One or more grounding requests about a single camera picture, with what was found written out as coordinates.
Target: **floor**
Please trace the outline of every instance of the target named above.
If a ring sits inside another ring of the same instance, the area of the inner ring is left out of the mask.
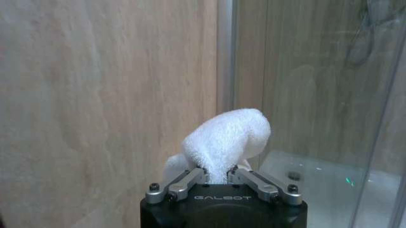
[[[362,168],[273,151],[261,171],[299,186],[309,204],[308,227],[349,227],[361,194]],[[290,171],[301,174],[299,181],[289,179]],[[368,181],[365,194],[372,194],[376,200],[362,207],[358,214],[358,221],[362,222],[357,228],[384,228],[389,222],[401,177],[374,171]]]

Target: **silver metal arm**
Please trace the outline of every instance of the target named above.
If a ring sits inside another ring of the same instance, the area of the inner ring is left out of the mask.
[[[229,173],[229,182],[234,184],[247,184],[258,193],[258,197],[273,202],[281,196],[283,202],[298,206],[302,204],[302,194],[295,185],[287,185],[266,173],[249,172],[245,169],[233,169]]]
[[[295,185],[283,183],[275,177],[273,177],[271,175],[269,175],[263,172],[258,172],[255,174],[258,176],[262,176],[269,183],[271,183],[277,186],[277,188],[279,190],[279,195],[282,196],[282,200],[287,204],[295,205],[295,206],[302,204],[302,194]]]
[[[147,203],[150,204],[161,203],[166,198],[170,184],[178,182],[183,177],[186,177],[189,173],[190,173],[189,171],[181,171],[174,175],[174,178],[170,178],[169,180],[163,180],[161,184],[153,183],[150,185],[149,191],[146,192]]]
[[[179,201],[189,197],[189,191],[197,183],[206,182],[205,170],[195,168],[190,174],[178,182],[170,185],[170,201]]]
[[[262,181],[245,169],[237,169],[234,174],[229,175],[233,178],[234,184],[247,184],[250,188],[257,192],[259,199],[266,202],[273,202],[278,196],[278,188]]]

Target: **shower enclosure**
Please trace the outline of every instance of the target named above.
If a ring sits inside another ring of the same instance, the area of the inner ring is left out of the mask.
[[[218,110],[267,116],[251,163],[298,184],[309,227],[406,227],[406,1],[221,1],[218,19]]]

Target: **bolt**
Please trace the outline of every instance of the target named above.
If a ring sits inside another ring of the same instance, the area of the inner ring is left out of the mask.
[[[233,168],[231,168],[231,174],[235,174],[235,170],[238,170],[239,169],[239,167],[238,167],[238,165],[235,165]]]
[[[297,185],[290,184],[290,185],[287,186],[287,191],[289,191],[290,193],[298,193],[298,192],[299,192],[299,188],[298,188]]]
[[[173,202],[177,202],[177,200],[178,200],[178,195],[177,195],[175,193],[170,192],[170,193],[167,194],[167,201],[169,201],[170,203],[173,203]]]
[[[279,194],[278,194],[278,193],[274,193],[274,194],[270,196],[270,198],[269,198],[269,202],[270,202],[271,204],[275,204],[275,203],[278,203],[278,201],[279,201]]]
[[[150,184],[150,191],[158,191],[158,190],[159,190],[159,184],[158,183]]]

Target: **towel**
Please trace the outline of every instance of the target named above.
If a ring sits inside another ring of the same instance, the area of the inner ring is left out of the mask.
[[[182,153],[170,157],[165,177],[199,166],[207,169],[209,183],[227,183],[227,171],[238,165],[247,170],[247,159],[263,152],[271,134],[266,117],[257,109],[226,112],[186,137]]]

